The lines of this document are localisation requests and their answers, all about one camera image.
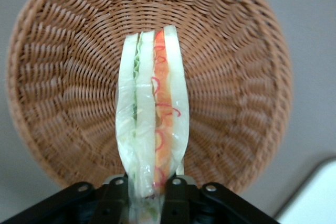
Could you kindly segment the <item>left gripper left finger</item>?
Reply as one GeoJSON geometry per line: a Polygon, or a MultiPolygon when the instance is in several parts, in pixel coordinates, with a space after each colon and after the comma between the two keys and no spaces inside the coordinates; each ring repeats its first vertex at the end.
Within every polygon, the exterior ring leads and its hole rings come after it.
{"type": "Polygon", "coordinates": [[[128,179],[115,177],[96,189],[75,183],[3,223],[126,223],[128,179]]]}

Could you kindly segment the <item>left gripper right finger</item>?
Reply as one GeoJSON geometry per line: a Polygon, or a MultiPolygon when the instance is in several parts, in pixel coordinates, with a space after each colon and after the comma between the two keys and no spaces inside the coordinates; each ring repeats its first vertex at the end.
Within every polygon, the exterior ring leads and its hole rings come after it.
{"type": "Polygon", "coordinates": [[[166,182],[163,223],[277,223],[220,183],[198,188],[189,176],[166,182]]]}

